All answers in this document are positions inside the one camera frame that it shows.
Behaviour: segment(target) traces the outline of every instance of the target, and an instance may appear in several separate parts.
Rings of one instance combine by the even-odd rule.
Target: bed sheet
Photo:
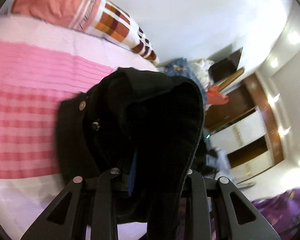
[[[0,224],[12,240],[63,188],[51,146],[58,102],[118,66],[157,71],[108,41],[32,18],[0,17]],[[133,240],[146,225],[118,230],[120,240]]]

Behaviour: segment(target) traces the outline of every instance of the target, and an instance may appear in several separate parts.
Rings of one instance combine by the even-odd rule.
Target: black cloth
[[[134,191],[117,201],[117,214],[126,222],[148,222],[148,239],[175,239],[180,195],[202,125],[202,96],[192,80],[119,68],[60,104],[56,148],[62,176],[65,183],[98,176],[137,150]]]

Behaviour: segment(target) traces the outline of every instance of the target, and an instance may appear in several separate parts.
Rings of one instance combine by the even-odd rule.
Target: checkered pillow
[[[15,0],[11,12],[104,38],[159,63],[139,25],[109,0]]]

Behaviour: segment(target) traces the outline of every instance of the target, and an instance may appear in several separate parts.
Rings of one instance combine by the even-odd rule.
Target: orange cloth
[[[224,105],[229,102],[229,97],[218,92],[219,86],[212,86],[208,88],[207,97],[208,105]]]

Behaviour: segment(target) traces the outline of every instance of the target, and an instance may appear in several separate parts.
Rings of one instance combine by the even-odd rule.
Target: triangular cutout
[[[49,222],[63,225],[66,221],[68,208],[71,202],[72,193],[68,192],[60,203],[51,211],[48,215],[47,220]]]
[[[243,203],[243,201],[238,197],[236,193],[231,192],[230,198],[239,225],[244,225],[246,223],[253,222],[256,220],[256,216]]]

